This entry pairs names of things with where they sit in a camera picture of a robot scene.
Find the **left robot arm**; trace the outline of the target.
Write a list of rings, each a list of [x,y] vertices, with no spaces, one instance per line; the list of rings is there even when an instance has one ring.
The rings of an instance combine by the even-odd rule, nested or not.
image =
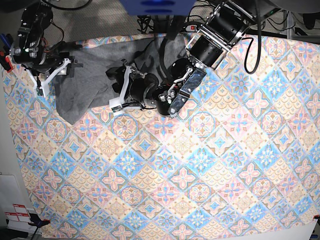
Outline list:
[[[156,109],[163,117],[175,118],[191,93],[200,85],[210,67],[217,68],[252,25],[259,25],[278,11],[269,0],[220,0],[206,21],[198,27],[200,37],[192,38],[185,49],[187,57],[179,58],[170,68],[165,66],[163,39],[159,48],[160,68],[165,80],[146,71],[140,71],[133,62],[122,60],[121,67],[106,72],[119,96],[109,100],[116,115],[126,109]]]

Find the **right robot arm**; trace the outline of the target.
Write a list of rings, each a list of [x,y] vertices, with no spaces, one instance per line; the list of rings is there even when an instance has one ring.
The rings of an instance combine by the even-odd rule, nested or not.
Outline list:
[[[25,68],[34,83],[34,95],[47,97],[50,93],[50,82],[55,76],[67,76],[70,64],[77,60],[69,50],[79,50],[80,44],[60,40],[48,46],[44,33],[53,23],[51,6],[37,1],[26,7],[21,16],[21,25],[10,52],[15,64]]]

